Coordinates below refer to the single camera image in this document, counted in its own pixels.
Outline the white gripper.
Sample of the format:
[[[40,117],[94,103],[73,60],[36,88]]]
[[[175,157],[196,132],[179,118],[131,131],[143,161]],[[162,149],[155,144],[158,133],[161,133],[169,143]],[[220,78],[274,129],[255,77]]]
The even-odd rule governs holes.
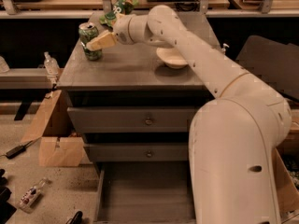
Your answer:
[[[105,30],[99,36],[93,38],[86,44],[91,51],[113,47],[117,40],[123,45],[133,45],[134,40],[130,36],[130,21],[133,15],[122,15],[117,18],[113,25],[113,32]]]

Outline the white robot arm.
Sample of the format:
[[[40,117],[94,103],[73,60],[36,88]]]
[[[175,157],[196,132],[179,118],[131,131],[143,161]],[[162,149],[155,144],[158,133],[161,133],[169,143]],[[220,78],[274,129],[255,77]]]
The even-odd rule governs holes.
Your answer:
[[[280,224],[272,153],[292,112],[272,87],[208,45],[170,7],[120,15],[90,50],[122,43],[175,48],[213,95],[194,115],[189,161],[197,224]]]

